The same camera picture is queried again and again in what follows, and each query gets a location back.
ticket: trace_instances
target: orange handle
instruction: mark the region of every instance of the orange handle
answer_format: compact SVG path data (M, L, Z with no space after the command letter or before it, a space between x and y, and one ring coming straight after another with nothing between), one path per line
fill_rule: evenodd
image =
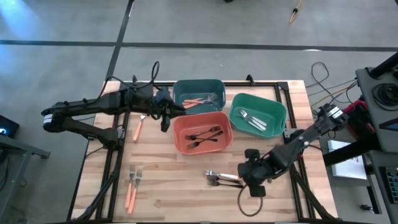
M185 109L188 109L188 108L192 108L192 107L194 107L194 106L196 106L196 105L198 105L197 103L190 103L190 104L188 104L188 105L184 105L184 108Z
M139 122L136 132L134 133L134 137L132 139L134 142L137 142L138 140L139 133L141 132L141 127L142 127L142 120Z
M199 100L204 100L204 99L205 98L196 98L196 99L192 99L192 100L199 101ZM197 103L197 102L189 102L189 101L191 101L191 100L184 100L184 102L182 102L182 105L185 106L185 105L188 105L188 104L191 104L191 103Z
M184 100L184 103L203 103L202 100Z
M128 190L127 190L127 196L126 196L126 203L124 204L124 208L129 208L129 205L130 205L130 199L131 199L131 187L132 187L132 184L131 184L131 182L129 183L129 188L128 188Z
M137 189L134 189L132 191L132 196L131 196L131 201L130 201L130 205L129 205L129 210L127 211L127 214L131 215L132 211L134 210L134 202L136 201L136 193L137 193Z

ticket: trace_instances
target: orange bin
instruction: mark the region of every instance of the orange bin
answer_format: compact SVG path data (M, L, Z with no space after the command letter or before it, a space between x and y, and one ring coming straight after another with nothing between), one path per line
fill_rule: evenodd
M192 149L188 148L189 144L201 140L186 139L186 136L204 133L215 126L218 126L219 129L223 131L221 135L213 137L213 139L217 139L217 142L203 141L197 147L194 147ZM173 131L175 147L182 154L186 155L221 151L227 148L233 140L231 123L229 122L228 117L223 112L211 112L180 116L174 121ZM218 131L207 132L205 134L201 134L199 137L208 138L216 134L217 132Z

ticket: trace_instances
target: white paper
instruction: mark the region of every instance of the white paper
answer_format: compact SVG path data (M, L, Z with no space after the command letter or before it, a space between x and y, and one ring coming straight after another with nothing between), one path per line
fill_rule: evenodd
M348 142L329 140L329 152L333 152L334 150L345 147L349 144L350 143ZM348 177L362 180L367 179L362 156L358 156L352 159L348 159L344 162L340 162L339 164L332 165L331 171L334 177Z

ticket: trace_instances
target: plastic bin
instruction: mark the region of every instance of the plastic bin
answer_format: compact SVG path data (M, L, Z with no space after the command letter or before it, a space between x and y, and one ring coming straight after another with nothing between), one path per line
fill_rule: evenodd
M221 80L179 80L173 87L173 100L182 105L184 100L195 100L205 98L215 93L217 99L213 103L204 103L186 110L187 114L208 113L221 111L225 106L225 86Z
M185 139L186 135L198 134L210 130L214 126L219 126L224 133L214 137L217 142L203 141L199 146L189 149L187 146L195 141ZM180 116L175 119L173 125L174 144L178 151L186 155L202 154L207 152L217 152L227 148L233 140L231 124L226 114L223 112L212 112ZM215 132L208 132L200 135L201 138L208 138Z
M244 109L249 115L267 123L267 129L260 131L251 126L241 116L241 109ZM284 132L286 108L282 103L276 101L239 93L232 101L229 120L232 123L232 128L237 131L263 139L273 138Z

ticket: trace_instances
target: desk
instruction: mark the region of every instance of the desk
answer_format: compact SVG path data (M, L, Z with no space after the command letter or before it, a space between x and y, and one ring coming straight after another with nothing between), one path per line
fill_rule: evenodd
M313 123L313 119L304 82L287 81L287 83L297 126L298 128L307 128ZM115 91L118 88L119 82L108 82L105 92ZM232 99L238 93L249 93L270 100L276 99L274 88L267 86L228 86L226 87L224 113L228 114ZM283 175L271 184L264 183L267 196L264 199L262 211L255 217L245 217L238 210L236 205L238 189L207 186L202 174L205 169L237 174L237 165L244 161L245 149L255 148L259 149L261 153L266 153L275 144L283 144L281 136L263 140L233 131L234 141L225 151L184 156L174 148L172 126L167 133L162 133L160 121L150 118L144 121L139 142L133 143L132 136L140 120L139 116L140 114L137 113L129 115L114 208L114 222L297 221L289 174ZM112 126L112 123L113 116L96 115L95 126L108 128ZM88 146L87 153L99 147L101 144L98 141L92 141ZM81 215L98 193L106 153L106 150L100 150L85 160L76 198L72 205L72 218ZM304 152L303 158L311 190L328 212L337 216L322 160L322 152L318 149L308 148ZM130 164L134 164L137 169L143 169L142 181L132 215L128 215L124 209ZM305 210L302 192L300 198ZM108 201L109 197L106 197L103 216L108 212ZM248 191L243 193L241 201L243 209L248 213L252 213L259 206L258 198L250 198Z
M382 174L379 170L380 167L398 167L398 147L396 146L398 132L379 128L379 124L397 118L398 112L386 111L380 108L372 96L372 89L376 85L380 83L398 84L398 80L392 76L391 72L385 73L378 80L370 77L367 69L358 69L355 73L358 79L358 85L361 88L366 105L368 106L369 114L371 115L373 127L376 133L369 138L360 139L349 146L325 154L325 164L326 166L330 166L368 152L372 164L369 165L369 167L371 167L371 171L367 172L367 174L376 175L390 221L391 223L398 223L398 205L390 203L388 192L384 188L385 183L382 180ZM368 192L375 213L380 213L374 189L369 190L368 188Z

